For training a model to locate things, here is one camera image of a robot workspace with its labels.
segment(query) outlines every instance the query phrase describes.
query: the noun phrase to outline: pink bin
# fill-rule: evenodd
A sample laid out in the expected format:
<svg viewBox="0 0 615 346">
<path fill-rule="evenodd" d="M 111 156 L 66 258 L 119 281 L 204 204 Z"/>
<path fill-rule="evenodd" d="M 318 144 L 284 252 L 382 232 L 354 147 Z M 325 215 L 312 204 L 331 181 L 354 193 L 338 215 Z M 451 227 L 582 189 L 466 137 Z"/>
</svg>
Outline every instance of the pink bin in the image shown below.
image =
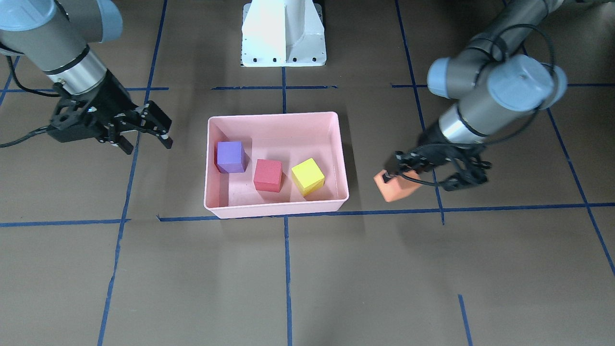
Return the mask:
<svg viewBox="0 0 615 346">
<path fill-rule="evenodd" d="M 215 164 L 220 141 L 241 141 L 245 173 L 222 174 Z M 325 174 L 325 186 L 303 197 L 291 168 L 314 158 Z M 282 162 L 279 193 L 257 191 L 257 159 Z M 205 208 L 221 219 L 336 211 L 348 199 L 348 182 L 338 115 L 334 112 L 214 116 L 207 123 Z"/>
</svg>

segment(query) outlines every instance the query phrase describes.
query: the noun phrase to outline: cube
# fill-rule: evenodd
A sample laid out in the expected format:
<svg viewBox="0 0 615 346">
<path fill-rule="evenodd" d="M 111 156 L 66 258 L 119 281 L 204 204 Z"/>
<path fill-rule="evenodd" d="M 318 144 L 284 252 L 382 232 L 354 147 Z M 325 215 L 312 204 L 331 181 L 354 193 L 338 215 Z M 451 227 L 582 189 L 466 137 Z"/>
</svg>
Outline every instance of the cube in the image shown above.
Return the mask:
<svg viewBox="0 0 615 346">
<path fill-rule="evenodd" d="M 399 175 L 385 183 L 383 180 L 384 173 L 386 173 L 386 170 L 381 170 L 380 173 L 374 176 L 374 181 L 376 182 L 376 186 L 378 186 L 384 200 L 387 202 L 393 202 L 398 199 L 406 198 L 422 186 L 419 183 L 404 179 Z M 414 179 L 421 178 L 415 171 L 406 172 L 403 173 L 403 175 Z"/>
<path fill-rule="evenodd" d="M 309 158 L 292 169 L 293 181 L 304 197 L 325 185 L 325 175 L 313 158 Z"/>
<path fill-rule="evenodd" d="M 245 172 L 245 153 L 241 142 L 218 142 L 216 166 L 220 173 Z"/>
<path fill-rule="evenodd" d="M 256 160 L 254 187 L 258 191 L 280 192 L 282 189 L 282 163 L 274 160 Z"/>
</svg>

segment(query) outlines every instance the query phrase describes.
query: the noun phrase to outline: orange block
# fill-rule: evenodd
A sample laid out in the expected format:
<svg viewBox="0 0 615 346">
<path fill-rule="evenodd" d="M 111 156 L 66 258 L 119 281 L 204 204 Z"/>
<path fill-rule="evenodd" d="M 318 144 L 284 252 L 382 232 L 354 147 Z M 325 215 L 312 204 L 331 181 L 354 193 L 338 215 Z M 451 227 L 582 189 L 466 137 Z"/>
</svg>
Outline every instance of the orange block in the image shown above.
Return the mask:
<svg viewBox="0 0 615 346">
<path fill-rule="evenodd" d="M 384 197 L 384 200 L 387 202 L 393 202 L 398 199 L 406 198 L 412 195 L 417 188 L 421 187 L 421 184 L 411 182 L 400 176 L 396 176 L 389 180 L 388 183 L 385 183 L 383 180 L 384 173 L 386 173 L 386 170 L 381 170 L 380 173 L 376 174 L 374 177 L 374 181 L 376 182 L 378 189 L 380 189 L 380 193 Z M 410 171 L 403 174 L 407 177 L 420 179 L 419 175 L 415 171 Z"/>
</svg>

